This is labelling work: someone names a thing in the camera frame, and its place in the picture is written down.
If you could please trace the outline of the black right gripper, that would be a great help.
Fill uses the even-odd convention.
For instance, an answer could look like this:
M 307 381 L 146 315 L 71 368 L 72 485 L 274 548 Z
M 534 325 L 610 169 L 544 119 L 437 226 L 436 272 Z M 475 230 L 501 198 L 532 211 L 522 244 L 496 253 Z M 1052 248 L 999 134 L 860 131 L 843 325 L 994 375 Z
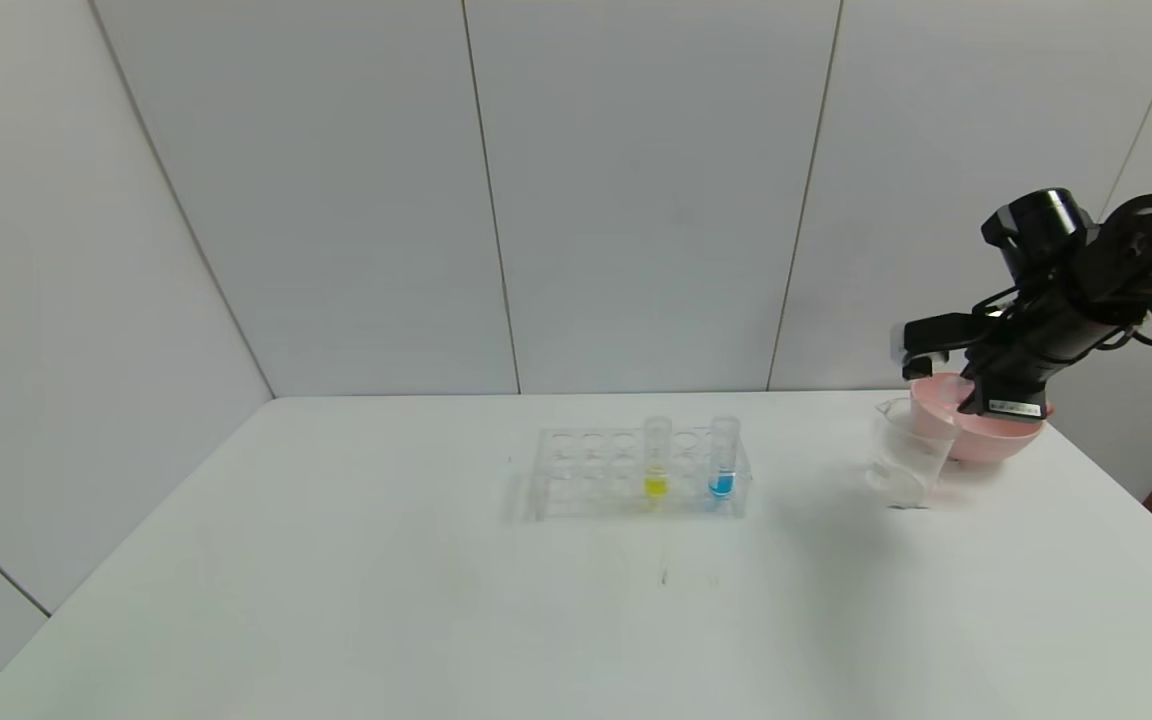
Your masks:
M 1068 304 L 1016 304 L 970 348 L 970 382 L 956 411 L 1044 420 L 1046 384 L 1120 331 Z

